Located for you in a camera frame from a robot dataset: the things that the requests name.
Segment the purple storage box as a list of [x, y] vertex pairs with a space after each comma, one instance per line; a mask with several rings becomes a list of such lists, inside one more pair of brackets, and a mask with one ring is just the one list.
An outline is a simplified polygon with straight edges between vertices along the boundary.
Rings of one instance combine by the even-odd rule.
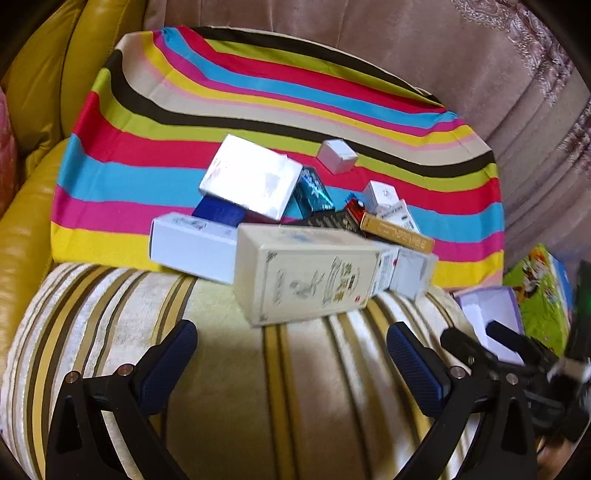
[[454, 294], [461, 310], [472, 325], [480, 343], [501, 361], [523, 365], [521, 357], [490, 338], [486, 326], [498, 321], [518, 334], [523, 334], [523, 324], [514, 290], [508, 286], [495, 286]]

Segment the white medicine box blue label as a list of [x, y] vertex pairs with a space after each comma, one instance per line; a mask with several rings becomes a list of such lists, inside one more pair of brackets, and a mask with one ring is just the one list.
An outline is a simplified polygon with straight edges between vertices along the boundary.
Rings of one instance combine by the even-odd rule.
[[380, 244], [380, 247], [380, 261], [370, 295], [389, 290], [410, 300], [424, 296], [432, 283], [439, 257], [398, 245]]

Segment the gold and white medicine box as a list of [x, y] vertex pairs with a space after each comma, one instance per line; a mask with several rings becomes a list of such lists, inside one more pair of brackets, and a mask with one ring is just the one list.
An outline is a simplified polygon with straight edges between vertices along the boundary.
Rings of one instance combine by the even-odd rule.
[[422, 253], [431, 254], [435, 249], [434, 239], [382, 220], [370, 213], [363, 214], [360, 229], [366, 234]]

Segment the white medicine box red figure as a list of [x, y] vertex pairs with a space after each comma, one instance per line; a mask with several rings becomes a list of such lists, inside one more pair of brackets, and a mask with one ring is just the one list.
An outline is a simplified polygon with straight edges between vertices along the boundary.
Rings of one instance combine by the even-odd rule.
[[379, 206], [376, 211], [376, 216], [379, 219], [387, 221], [391, 224], [397, 225], [415, 233], [420, 233], [420, 228], [410, 213], [410, 210], [404, 199], [401, 199], [398, 202], [388, 206]]

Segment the red toy truck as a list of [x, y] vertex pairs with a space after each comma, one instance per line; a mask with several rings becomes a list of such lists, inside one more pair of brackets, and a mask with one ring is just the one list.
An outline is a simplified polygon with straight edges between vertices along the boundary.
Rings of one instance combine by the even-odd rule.
[[349, 200], [349, 202], [346, 204], [346, 210], [358, 225], [360, 225], [363, 222], [363, 216], [365, 216], [365, 214], [367, 213], [363, 201], [356, 198]]

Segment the white cube box with drawing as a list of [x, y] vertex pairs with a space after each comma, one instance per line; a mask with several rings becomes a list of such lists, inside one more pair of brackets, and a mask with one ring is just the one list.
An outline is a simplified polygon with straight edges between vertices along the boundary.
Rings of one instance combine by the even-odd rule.
[[366, 209], [375, 215], [394, 206], [400, 198], [396, 188], [390, 184], [370, 180], [363, 189]]

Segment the black DORMI box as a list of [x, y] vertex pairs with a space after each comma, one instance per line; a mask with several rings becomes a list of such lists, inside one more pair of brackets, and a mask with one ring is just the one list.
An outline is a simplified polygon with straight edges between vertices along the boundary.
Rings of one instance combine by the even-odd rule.
[[363, 235], [360, 222], [348, 210], [325, 211], [307, 219], [288, 222], [288, 224], [290, 226], [346, 230], [353, 234]]

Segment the large cream liquor box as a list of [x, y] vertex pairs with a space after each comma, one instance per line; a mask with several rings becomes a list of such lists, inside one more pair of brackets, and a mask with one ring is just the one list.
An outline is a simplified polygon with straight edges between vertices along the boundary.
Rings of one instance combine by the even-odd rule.
[[242, 224], [233, 291], [256, 326], [346, 313], [372, 297], [384, 252], [346, 230]]

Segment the teal holographic box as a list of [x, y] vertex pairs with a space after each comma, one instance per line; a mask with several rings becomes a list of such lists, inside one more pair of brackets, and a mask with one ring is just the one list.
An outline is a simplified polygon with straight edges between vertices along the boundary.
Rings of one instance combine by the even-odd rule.
[[[315, 168], [308, 166], [301, 169], [301, 174], [288, 203], [297, 206], [301, 220], [335, 211], [335, 203], [322, 183], [320, 175]], [[294, 216], [294, 212], [290, 212], [290, 205], [288, 205], [281, 221], [287, 223], [293, 219], [297, 219], [297, 217]]]

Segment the white box with logo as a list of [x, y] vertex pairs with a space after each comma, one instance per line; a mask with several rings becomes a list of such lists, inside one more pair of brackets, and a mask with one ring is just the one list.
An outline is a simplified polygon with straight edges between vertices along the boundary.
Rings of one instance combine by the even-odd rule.
[[172, 212], [152, 220], [149, 258], [164, 267], [231, 285], [238, 229]]

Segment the dark blue box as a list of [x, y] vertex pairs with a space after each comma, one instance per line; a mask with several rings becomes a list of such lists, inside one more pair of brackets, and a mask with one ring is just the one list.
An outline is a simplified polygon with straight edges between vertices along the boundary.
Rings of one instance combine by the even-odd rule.
[[230, 227], [238, 227], [245, 220], [246, 210], [221, 198], [204, 196], [193, 210], [192, 216]]

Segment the large white square box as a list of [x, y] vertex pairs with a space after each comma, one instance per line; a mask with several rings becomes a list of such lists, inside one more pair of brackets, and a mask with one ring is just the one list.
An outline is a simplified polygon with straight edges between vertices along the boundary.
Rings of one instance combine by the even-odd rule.
[[301, 163], [235, 135], [217, 149], [198, 189], [279, 222], [301, 176]]

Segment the green cartoon play mat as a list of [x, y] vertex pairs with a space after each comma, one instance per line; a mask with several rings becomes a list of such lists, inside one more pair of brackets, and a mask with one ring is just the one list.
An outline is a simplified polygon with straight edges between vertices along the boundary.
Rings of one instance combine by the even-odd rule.
[[508, 269], [503, 284], [513, 289], [525, 334], [557, 356], [567, 346], [573, 291], [564, 264], [543, 244]]

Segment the small white cube box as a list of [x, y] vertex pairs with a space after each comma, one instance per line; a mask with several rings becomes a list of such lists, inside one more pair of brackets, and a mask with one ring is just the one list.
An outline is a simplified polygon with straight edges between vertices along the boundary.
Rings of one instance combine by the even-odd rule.
[[344, 140], [329, 139], [322, 142], [317, 158], [329, 172], [339, 175], [353, 169], [358, 154]]

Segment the colourful striped cloth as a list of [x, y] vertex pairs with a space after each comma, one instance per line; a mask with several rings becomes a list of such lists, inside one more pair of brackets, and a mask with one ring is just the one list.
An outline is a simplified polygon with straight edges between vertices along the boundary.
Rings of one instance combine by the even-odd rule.
[[446, 290], [500, 282], [504, 213], [490, 147], [402, 79], [320, 44], [225, 27], [126, 34], [99, 70], [68, 138], [50, 217], [58, 262], [150, 270], [151, 221], [188, 213], [228, 135], [318, 165], [342, 139], [352, 171], [322, 174], [335, 203], [394, 186], [435, 242]]

